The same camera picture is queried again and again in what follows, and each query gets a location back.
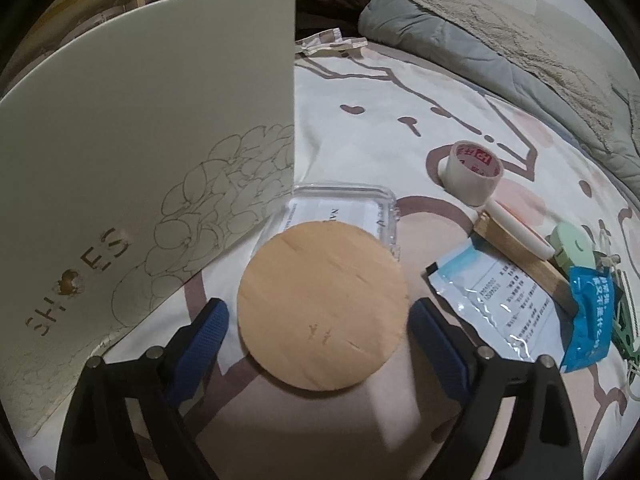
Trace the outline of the white paper sachet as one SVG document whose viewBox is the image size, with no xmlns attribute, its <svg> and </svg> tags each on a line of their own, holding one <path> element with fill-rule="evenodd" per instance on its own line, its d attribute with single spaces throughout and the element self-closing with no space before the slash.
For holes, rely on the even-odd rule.
<svg viewBox="0 0 640 480">
<path fill-rule="evenodd" d="M 562 362 L 566 322 L 561 309 L 484 238 L 470 236 L 438 259 L 427 276 L 436 294 L 499 356 L 534 362 L 548 354 Z"/>
</svg>

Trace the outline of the white tape roll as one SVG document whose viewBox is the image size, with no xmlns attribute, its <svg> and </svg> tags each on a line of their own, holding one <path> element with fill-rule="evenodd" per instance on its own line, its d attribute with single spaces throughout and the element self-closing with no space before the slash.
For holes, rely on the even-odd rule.
<svg viewBox="0 0 640 480">
<path fill-rule="evenodd" d="M 483 145 L 459 141 L 449 150 L 442 185 L 445 190 L 471 207 L 480 207 L 494 194 L 504 173 L 500 158 Z"/>
</svg>

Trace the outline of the round wooden lid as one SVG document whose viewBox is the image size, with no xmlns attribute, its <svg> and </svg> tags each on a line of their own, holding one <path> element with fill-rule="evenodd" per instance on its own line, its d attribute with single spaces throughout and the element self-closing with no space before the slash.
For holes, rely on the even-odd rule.
<svg viewBox="0 0 640 480">
<path fill-rule="evenodd" d="M 390 248 L 350 224 L 314 221 L 250 258 L 236 297 L 242 341 L 271 376 L 308 391 L 350 388 L 404 336 L 408 285 Z"/>
</svg>

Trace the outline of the blue foil packet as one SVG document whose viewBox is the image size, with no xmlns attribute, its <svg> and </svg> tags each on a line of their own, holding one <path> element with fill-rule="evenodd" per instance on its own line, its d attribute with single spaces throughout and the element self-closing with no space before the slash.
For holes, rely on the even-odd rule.
<svg viewBox="0 0 640 480">
<path fill-rule="evenodd" d="M 568 277 L 577 313 L 560 367 L 563 374 L 590 367 L 608 356 L 616 309 L 624 298 L 611 271 L 572 266 Z"/>
</svg>

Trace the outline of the green plastic clip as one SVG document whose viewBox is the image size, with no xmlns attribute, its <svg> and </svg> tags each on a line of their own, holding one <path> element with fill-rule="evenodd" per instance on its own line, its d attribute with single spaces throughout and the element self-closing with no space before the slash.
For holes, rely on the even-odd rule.
<svg viewBox="0 0 640 480">
<path fill-rule="evenodd" d="M 619 255 L 600 257 L 599 268 L 608 271 L 614 284 L 613 344 L 627 365 L 628 382 L 639 376 L 639 350 L 636 348 L 637 322 L 627 274 L 620 269 Z"/>
</svg>

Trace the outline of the wooden stick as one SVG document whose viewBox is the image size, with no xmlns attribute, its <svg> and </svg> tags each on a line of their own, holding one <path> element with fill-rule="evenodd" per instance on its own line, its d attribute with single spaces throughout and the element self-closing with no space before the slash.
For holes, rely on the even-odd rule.
<svg viewBox="0 0 640 480">
<path fill-rule="evenodd" d="M 569 318 L 575 317 L 578 307 L 570 293 L 570 284 L 549 261 L 535 256 L 486 212 L 480 214 L 474 231 L 532 278 Z"/>
</svg>

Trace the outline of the white cardboard shoe box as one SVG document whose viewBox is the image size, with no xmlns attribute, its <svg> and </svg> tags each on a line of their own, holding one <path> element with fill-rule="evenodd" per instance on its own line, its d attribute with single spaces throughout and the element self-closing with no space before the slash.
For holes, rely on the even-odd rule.
<svg viewBox="0 0 640 480">
<path fill-rule="evenodd" d="M 17 434 L 291 191 L 294 8 L 150 3 L 2 99 L 1 401 Z"/>
</svg>

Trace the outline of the left beige quilted pillow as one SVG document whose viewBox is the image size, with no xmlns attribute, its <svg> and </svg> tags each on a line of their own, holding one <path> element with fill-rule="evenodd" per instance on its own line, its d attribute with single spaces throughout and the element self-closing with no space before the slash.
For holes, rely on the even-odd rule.
<svg viewBox="0 0 640 480">
<path fill-rule="evenodd" d="M 497 0 L 411 0 L 456 24 L 498 55 L 551 88 L 612 148 L 611 81 L 602 63 L 578 42 Z"/>
</svg>

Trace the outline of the grey duvet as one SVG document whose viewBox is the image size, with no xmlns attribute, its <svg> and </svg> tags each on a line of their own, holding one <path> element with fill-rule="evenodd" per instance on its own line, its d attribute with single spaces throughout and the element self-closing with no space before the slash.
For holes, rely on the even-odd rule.
<svg viewBox="0 0 640 480">
<path fill-rule="evenodd" d="M 608 73 L 613 118 L 609 151 L 605 151 L 593 131 L 567 102 L 546 84 L 456 24 L 411 0 L 370 0 L 360 14 L 359 31 L 377 44 L 406 51 L 442 66 L 542 120 L 612 174 L 631 198 L 638 198 L 639 81 L 634 69 L 574 18 L 562 14 L 553 24 L 541 22 L 585 47 Z"/>
</svg>

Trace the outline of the mint green round case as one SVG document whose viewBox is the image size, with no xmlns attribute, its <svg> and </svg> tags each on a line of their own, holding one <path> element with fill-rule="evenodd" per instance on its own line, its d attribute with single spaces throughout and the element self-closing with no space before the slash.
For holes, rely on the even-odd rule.
<svg viewBox="0 0 640 480">
<path fill-rule="evenodd" d="M 565 274 L 569 274 L 573 266 L 587 269 L 596 267 L 593 242 L 584 230 L 576 228 L 570 222 L 558 223 L 547 240 L 554 249 L 555 264 Z"/>
</svg>

